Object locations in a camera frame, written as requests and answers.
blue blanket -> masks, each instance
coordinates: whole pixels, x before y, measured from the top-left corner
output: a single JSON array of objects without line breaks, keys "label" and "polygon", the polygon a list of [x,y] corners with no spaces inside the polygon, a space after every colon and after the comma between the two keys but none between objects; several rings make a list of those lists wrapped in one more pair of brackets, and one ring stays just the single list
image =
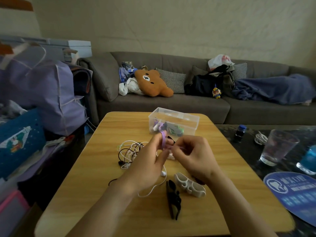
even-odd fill
[{"label": "blue blanket", "polygon": [[238,79],[232,94],[239,100],[261,100],[282,105],[303,103],[316,97],[307,76],[292,74],[257,79]]}]

person's left hand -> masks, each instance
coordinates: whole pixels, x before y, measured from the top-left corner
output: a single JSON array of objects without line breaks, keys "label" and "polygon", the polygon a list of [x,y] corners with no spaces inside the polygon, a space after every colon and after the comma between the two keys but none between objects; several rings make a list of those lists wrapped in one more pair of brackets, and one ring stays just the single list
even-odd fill
[{"label": "person's left hand", "polygon": [[[141,148],[130,167],[119,178],[128,182],[129,187],[132,187],[135,193],[152,187],[160,176],[163,165],[169,156],[169,150],[164,150],[156,156],[157,150],[161,149],[161,142],[162,134],[154,135],[149,143]],[[173,145],[173,141],[166,138],[166,144]]]}]

wooden table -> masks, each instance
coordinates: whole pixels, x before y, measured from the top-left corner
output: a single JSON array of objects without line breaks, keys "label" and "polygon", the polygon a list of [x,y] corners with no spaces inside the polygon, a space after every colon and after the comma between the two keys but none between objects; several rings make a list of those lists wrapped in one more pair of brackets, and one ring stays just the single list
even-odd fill
[{"label": "wooden table", "polygon": [[[100,198],[110,180],[124,170],[118,165],[117,146],[126,140],[149,141],[148,112],[108,113],[61,184],[39,220],[35,235],[65,236]],[[290,214],[247,165],[238,152],[202,114],[195,135],[204,136],[222,170],[252,207],[276,232],[294,229]],[[190,176],[177,161],[167,160],[167,179],[176,172]],[[212,192],[196,198],[181,191],[182,209],[177,221],[170,218],[165,184],[147,198],[135,197],[124,212],[115,236],[203,236],[229,234]]]}]

brown bear plush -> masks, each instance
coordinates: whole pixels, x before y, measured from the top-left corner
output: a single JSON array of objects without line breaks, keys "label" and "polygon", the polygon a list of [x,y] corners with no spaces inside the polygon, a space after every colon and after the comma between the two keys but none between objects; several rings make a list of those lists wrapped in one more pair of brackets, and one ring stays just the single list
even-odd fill
[{"label": "brown bear plush", "polygon": [[138,82],[139,88],[149,96],[165,96],[173,95],[173,90],[167,87],[160,74],[156,70],[137,70],[135,71],[135,78]]}]

houndstooth pillow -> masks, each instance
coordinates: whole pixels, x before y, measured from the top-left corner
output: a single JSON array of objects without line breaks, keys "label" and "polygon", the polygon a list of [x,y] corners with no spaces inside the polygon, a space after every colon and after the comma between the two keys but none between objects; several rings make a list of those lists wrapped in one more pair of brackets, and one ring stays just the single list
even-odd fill
[{"label": "houndstooth pillow", "polygon": [[184,93],[186,74],[164,71],[159,68],[156,68],[155,70],[159,72],[160,78],[164,80],[167,87],[173,90],[174,94]]},{"label": "houndstooth pillow", "polygon": [[247,78],[247,62],[242,64],[235,64],[235,70],[232,71],[233,81],[240,78]]}]

